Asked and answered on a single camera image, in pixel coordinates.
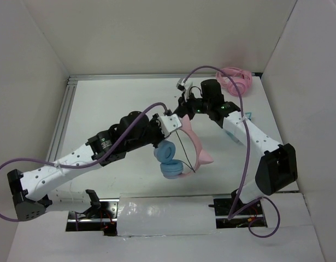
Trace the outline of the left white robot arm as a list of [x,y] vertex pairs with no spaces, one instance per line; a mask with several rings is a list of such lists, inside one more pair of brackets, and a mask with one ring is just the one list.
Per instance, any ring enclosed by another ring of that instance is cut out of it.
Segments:
[[125,158],[130,151],[148,144],[157,146],[169,136],[163,117],[149,119],[133,111],[119,123],[97,133],[70,154],[27,172],[14,169],[7,174],[19,221],[43,215],[52,204],[48,193],[72,179]]

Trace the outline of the white taped cover sheet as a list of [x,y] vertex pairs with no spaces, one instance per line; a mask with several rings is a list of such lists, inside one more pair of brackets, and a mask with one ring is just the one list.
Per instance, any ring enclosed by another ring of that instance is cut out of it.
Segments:
[[117,234],[125,237],[209,235],[217,232],[211,196],[122,195]]

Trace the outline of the teal cat-ear headphones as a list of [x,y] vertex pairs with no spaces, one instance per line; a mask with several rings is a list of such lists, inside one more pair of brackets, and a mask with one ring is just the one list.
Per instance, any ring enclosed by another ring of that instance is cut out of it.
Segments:
[[251,112],[246,112],[243,117],[241,112],[232,112],[228,117],[224,118],[223,129],[235,143],[243,145],[247,140],[244,123],[249,124],[251,118]]

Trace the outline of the pink blue cat-ear headphones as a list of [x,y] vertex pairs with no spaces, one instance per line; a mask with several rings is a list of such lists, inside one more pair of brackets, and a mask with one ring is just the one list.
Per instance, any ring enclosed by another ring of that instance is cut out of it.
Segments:
[[192,129],[189,117],[186,115],[180,120],[182,127],[171,133],[176,135],[176,138],[172,141],[164,139],[158,148],[154,149],[154,157],[160,163],[161,173],[167,179],[195,174],[201,166],[214,162]]

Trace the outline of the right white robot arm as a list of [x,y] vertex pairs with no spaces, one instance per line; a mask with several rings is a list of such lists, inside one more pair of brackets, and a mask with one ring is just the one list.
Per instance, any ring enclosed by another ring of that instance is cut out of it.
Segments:
[[206,114],[223,130],[231,133],[250,153],[259,160],[253,179],[244,183],[239,196],[231,201],[232,210],[243,214],[250,208],[250,202],[270,196],[297,180],[296,151],[291,144],[282,145],[270,138],[254,125],[240,107],[227,102],[221,86],[215,79],[201,82],[201,97],[197,98],[190,89],[183,91],[174,113],[179,117],[193,118]]

